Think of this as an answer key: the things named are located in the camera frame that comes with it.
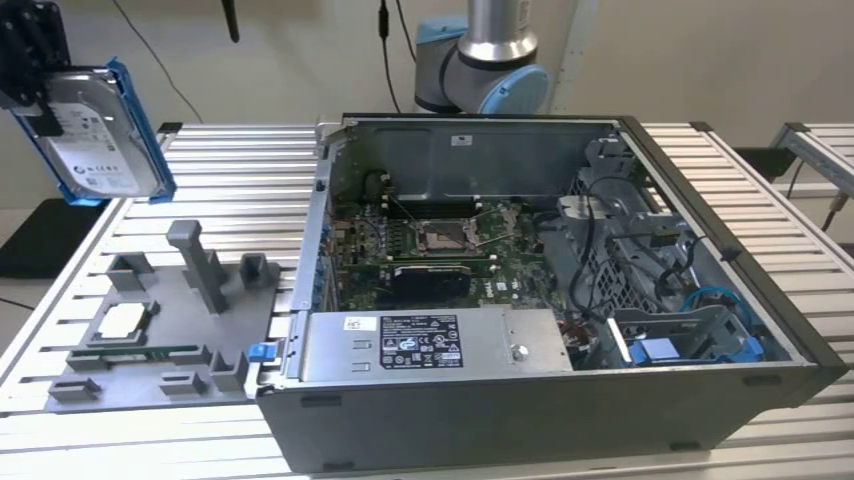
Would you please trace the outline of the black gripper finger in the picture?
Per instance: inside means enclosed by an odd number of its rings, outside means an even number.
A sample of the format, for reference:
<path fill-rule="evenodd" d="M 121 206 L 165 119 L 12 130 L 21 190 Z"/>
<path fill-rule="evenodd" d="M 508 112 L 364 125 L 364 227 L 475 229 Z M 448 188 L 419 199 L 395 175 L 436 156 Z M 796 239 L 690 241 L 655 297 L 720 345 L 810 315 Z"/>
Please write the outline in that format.
<path fill-rule="evenodd" d="M 53 110 L 44 98 L 36 101 L 40 113 L 32 117 L 32 129 L 38 137 L 58 137 L 64 134 Z"/>

